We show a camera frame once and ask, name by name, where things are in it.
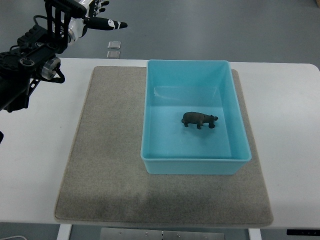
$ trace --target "white cable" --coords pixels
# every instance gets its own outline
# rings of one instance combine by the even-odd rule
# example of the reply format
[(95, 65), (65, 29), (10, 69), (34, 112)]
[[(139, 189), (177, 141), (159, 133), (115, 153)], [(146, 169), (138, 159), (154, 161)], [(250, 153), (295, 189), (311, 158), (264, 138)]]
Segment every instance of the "white cable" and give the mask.
[(0, 238), (0, 240), (16, 239), (16, 238), (22, 238), (23, 240), (28, 240), (24, 236), (9, 236), (9, 237), (5, 237), (5, 238)]

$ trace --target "brown toy animal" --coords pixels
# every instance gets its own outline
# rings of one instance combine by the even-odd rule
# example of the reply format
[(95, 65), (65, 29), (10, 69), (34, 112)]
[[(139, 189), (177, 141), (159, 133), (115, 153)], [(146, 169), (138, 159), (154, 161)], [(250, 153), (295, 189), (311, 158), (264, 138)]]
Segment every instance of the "brown toy animal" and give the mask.
[(188, 124), (196, 124), (197, 129), (201, 129), (201, 126), (204, 123), (209, 123), (209, 128), (213, 129), (215, 127), (214, 121), (217, 121), (217, 116), (206, 115), (199, 112), (186, 112), (183, 114), (183, 118), (181, 122), (184, 124), (185, 127), (188, 127)]

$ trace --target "metal bracket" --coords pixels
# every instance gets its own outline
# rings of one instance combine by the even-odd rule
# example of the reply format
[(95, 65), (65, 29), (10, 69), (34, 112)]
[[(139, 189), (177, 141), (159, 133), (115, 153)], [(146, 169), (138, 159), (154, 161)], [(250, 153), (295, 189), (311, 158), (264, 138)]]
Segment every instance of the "metal bracket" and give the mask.
[(225, 240), (223, 233), (103, 227), (100, 240)]

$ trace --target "hippo leg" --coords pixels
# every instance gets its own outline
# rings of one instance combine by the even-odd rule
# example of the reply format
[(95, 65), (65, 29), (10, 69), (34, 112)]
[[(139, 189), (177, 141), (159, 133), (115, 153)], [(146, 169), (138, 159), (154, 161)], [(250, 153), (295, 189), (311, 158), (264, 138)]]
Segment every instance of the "hippo leg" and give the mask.
[(187, 127), (189, 127), (188, 126), (188, 123), (182, 118), (182, 120), (181, 120), (181, 122), (184, 124), (184, 126), (187, 128)]
[(215, 128), (215, 124), (214, 124), (214, 122), (209, 122), (209, 128), (210, 129), (214, 129)]
[(202, 123), (202, 122), (198, 123), (198, 124), (196, 125), (196, 128), (197, 128), (197, 129), (201, 129), (201, 126), (203, 126), (203, 123)]

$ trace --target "screw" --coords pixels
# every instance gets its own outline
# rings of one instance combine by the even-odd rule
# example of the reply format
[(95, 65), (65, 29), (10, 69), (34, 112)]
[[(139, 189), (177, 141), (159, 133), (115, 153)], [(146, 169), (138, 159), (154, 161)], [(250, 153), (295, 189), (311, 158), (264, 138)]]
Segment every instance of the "screw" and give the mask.
[(21, 63), (22, 65), (24, 65), (24, 66), (27, 66), (27, 67), (30, 67), (30, 66), (32, 66), (32, 65), (35, 64), (34, 61), (32, 61), (31, 59), (28, 59), (28, 58), (21, 58), (21, 59), (20, 59), (20, 63)]

